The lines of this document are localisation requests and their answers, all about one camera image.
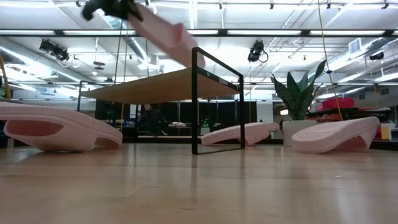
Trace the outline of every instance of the pink foam block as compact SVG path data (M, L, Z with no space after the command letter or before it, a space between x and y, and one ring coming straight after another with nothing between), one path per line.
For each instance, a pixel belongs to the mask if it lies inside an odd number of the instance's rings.
M43 151L118 148L123 135L108 124L77 111L0 102L4 133Z
M183 24L172 25L153 14L148 8L137 5L144 21L129 16L130 24L137 33L154 43L160 50L170 55L172 59L186 67L192 66L192 48L198 44L184 29ZM198 66L205 66L205 59L198 54Z
M246 145L251 146L269 136L269 131L279 129L277 123L250 123L244 125ZM204 146L228 140L240 139L241 127L240 125L224 128L218 131L213 131L201 137L201 143Z
M318 124L294 134L293 146L304 153L367 151L379 126L377 117Z

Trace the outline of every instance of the potted plant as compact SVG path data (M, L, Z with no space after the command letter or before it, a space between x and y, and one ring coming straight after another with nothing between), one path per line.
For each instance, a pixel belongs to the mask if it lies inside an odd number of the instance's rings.
M316 125L316 121L304 121L308 108L317 93L318 86L314 91L314 82L325 69L326 60L318 65L312 81L308 84L308 74L296 83L290 72L287 74L287 86L278 82L272 74L272 82L279 98L285 103L292 121L283 122L284 146L293 146L292 136L300 130Z

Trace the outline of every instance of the white planter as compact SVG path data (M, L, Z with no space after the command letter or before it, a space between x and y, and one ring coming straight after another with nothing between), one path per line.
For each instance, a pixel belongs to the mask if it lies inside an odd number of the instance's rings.
M314 126L317 121L284 121L283 131L284 131L284 146L292 147L293 141L292 136L305 128Z

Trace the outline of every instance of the wooden floor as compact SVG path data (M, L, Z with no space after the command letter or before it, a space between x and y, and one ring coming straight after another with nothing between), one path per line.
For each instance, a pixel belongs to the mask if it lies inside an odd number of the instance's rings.
M397 222L398 152L0 149L1 224Z

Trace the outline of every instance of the dark shirt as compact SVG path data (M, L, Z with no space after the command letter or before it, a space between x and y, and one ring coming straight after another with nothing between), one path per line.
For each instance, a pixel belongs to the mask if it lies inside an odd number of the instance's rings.
M146 111L138 120L138 128L140 130L151 130L159 121L163 120L163 114L160 110Z

